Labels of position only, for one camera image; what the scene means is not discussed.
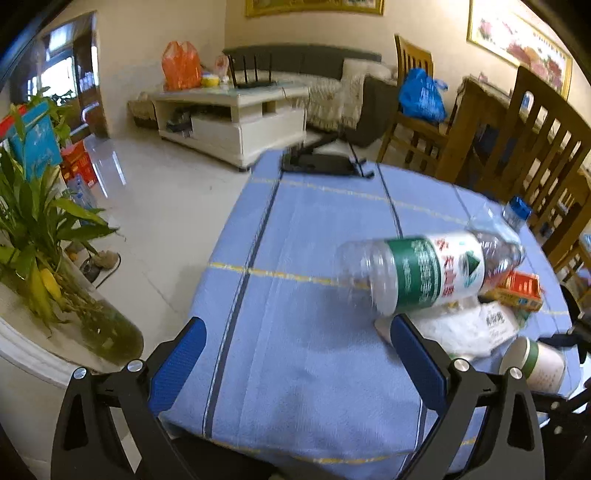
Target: white plastic bag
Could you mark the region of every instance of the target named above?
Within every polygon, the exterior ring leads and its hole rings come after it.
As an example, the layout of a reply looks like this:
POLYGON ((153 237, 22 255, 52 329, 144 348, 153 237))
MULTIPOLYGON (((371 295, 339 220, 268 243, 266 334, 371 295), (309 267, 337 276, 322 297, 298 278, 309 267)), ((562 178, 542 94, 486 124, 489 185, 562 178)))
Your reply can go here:
MULTIPOLYGON (((467 360, 490 356, 493 349, 513 338, 519 324, 513 311, 494 301, 480 304, 477 297, 464 299, 454 306, 444 305, 408 314, 425 338, 434 340, 453 357, 467 360)), ((378 319, 378 333, 390 341, 392 317, 378 319)))

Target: yellow stripe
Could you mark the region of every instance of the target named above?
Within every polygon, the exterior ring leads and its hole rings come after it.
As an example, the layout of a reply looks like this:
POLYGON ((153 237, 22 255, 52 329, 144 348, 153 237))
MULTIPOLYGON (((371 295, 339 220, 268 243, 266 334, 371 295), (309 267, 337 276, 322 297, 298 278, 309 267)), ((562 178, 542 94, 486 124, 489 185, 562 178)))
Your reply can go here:
MULTIPOLYGON (((250 181, 253 183, 275 184, 278 180, 251 177, 250 181)), ((313 183, 306 183, 303 181, 279 180, 279 182, 283 183, 285 185, 293 186, 293 187, 304 187, 304 188, 308 188, 308 189, 319 190, 321 192, 339 193, 342 195, 355 196, 355 197, 363 198, 366 200, 374 200, 374 201, 378 201, 378 202, 389 203, 389 200, 387 197, 382 197, 380 195, 372 195, 370 193, 361 193, 361 192, 355 192, 353 190, 335 189, 332 187, 323 187, 321 185, 314 185, 313 183)), ((430 210, 428 208, 419 207, 418 205, 413 205, 411 203, 400 202, 399 200, 393 200, 392 202, 396 207, 406 208, 409 210, 414 210, 416 212, 424 212, 428 215, 431 215, 431 216, 434 216, 437 218, 441 218, 441 219, 446 220, 448 222, 459 223, 460 225, 466 225, 466 223, 467 223, 466 220, 462 220, 460 218, 452 217, 449 215, 443 215, 441 213, 434 212, 433 210, 430 210)))
MULTIPOLYGON (((212 443, 215 443, 216 445, 219 445, 221 447, 229 448, 230 450, 235 450, 237 452, 257 454, 257 453, 262 453, 263 451, 265 451, 263 449, 256 449, 256 448, 250 448, 250 447, 237 447, 237 446, 232 445, 230 443, 220 442, 219 440, 212 439, 209 441, 212 443)), ((476 437, 469 439, 469 440, 465 440, 464 442, 462 442, 460 447, 465 447, 467 445, 474 445, 475 443, 476 443, 476 437)), ((296 460, 302 460, 303 462, 319 463, 319 464, 323 464, 323 465, 337 465, 337 464, 339 464, 339 465, 363 465, 364 463, 382 462, 383 460, 387 460, 387 459, 391 458, 393 455, 383 455, 383 456, 372 457, 372 458, 350 458, 350 459, 346 459, 346 458, 310 458, 310 457, 304 457, 304 456, 298 456, 298 455, 290 455, 290 456, 296 460)))
MULTIPOLYGON (((237 273, 249 273, 250 275, 254 275, 255 277, 270 277, 270 278, 280 278, 282 280, 293 280, 296 282, 301 283, 315 283, 318 285, 325 285, 328 287, 344 287, 340 285, 336 280, 332 278, 321 278, 321 277, 307 277, 305 275, 295 275, 292 273, 284 273, 284 272, 275 272, 270 270, 260 270, 258 268, 244 268, 244 267, 237 267, 235 265, 229 265, 225 263, 219 262, 210 262, 207 265, 211 268, 217 268, 218 270, 230 270, 237 273)), ((360 290, 369 290, 367 285, 357 284, 355 288, 360 290)))
POLYGON ((540 313, 547 313, 548 315, 557 315, 557 316, 561 316, 561 315, 570 316, 567 310, 560 312, 560 311, 554 311, 554 310, 541 309, 540 313))

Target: red box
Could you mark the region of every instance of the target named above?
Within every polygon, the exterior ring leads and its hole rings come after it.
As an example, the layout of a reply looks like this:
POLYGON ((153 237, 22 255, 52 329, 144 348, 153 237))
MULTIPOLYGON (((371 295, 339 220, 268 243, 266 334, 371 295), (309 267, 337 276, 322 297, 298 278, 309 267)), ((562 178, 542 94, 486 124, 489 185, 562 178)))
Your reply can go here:
POLYGON ((77 174, 82 176, 89 187, 92 187, 98 181, 82 140, 69 147, 62 148, 61 157, 64 160, 61 164, 61 175, 66 182, 77 174))
POLYGON ((511 272, 501 285, 486 292, 484 296, 528 312, 537 312, 543 305, 538 275, 517 271, 511 272))

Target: wooden chair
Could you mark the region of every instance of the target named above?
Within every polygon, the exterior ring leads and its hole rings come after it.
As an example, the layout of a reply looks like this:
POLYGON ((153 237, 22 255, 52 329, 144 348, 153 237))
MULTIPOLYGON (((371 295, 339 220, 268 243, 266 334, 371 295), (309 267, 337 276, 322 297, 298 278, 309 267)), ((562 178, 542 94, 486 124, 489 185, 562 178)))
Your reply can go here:
POLYGON ((590 149, 591 129, 581 116, 550 85, 519 67, 515 91, 492 151, 483 160, 476 155, 481 170, 474 190, 500 202, 521 195, 532 206, 530 224, 534 233, 539 233, 590 149), (533 95, 529 113, 522 109, 527 92, 533 95), (547 114, 540 122, 542 108, 547 114), (552 137, 555 122, 560 127, 552 137), (525 186, 531 170, 535 173, 525 186))
POLYGON ((591 268, 591 261, 586 261, 589 254, 581 252, 579 238, 591 220, 591 187, 587 175, 579 171, 566 184, 566 189, 556 207, 545 222, 536 223, 533 229, 552 229, 552 234, 544 243, 542 250, 555 272, 575 262, 572 271, 579 269, 582 263, 591 268))
MULTIPOLYGON (((395 35, 396 51, 398 53, 398 86, 402 86, 404 80, 408 75, 408 71, 414 68, 424 69, 429 76, 433 76, 433 60, 431 53, 426 50, 412 45, 399 35, 395 35)), ((440 132, 440 127, 437 124, 431 124, 424 120, 411 118, 404 115, 400 111, 396 111, 382 141, 382 147, 379 150, 378 162, 384 160, 384 155, 388 150, 391 142, 400 145, 408 150, 406 159, 404 161, 406 166, 410 165, 414 154, 417 154, 421 159, 421 170, 424 171, 429 164, 434 164, 437 157, 433 158, 431 155, 434 148, 437 148, 437 156, 443 150, 447 142, 447 135, 440 132), (410 143, 406 143, 402 139, 395 136, 396 127, 402 125, 413 131, 413 139, 410 143), (418 147, 419 141, 425 143, 425 150, 420 150, 418 147)))
POLYGON ((577 240, 569 253, 554 267, 554 273, 558 275, 564 269, 567 270, 562 282, 566 284, 571 278, 573 279, 576 288, 571 288, 571 292, 578 303, 583 303, 591 294, 591 287, 587 280, 578 275, 581 267, 591 273, 591 255, 580 240, 577 240))

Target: window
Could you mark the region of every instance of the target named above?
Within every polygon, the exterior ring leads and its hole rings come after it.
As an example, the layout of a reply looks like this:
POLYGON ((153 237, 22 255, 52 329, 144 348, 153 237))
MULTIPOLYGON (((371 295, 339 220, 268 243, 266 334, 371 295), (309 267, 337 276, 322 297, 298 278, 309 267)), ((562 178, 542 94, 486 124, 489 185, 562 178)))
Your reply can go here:
POLYGON ((51 32, 49 37, 48 51, 53 52, 62 48, 64 45, 72 41, 73 23, 62 25, 51 32))
POLYGON ((73 58, 68 57, 41 74, 41 85, 49 87, 44 96, 64 95, 68 90, 76 92, 73 63, 73 58))
POLYGON ((95 77, 95 85, 99 86, 99 53, 95 45, 90 48, 90 56, 92 57, 92 74, 95 77))
POLYGON ((34 96, 37 94, 37 77, 33 77, 27 81, 27 96, 34 96))

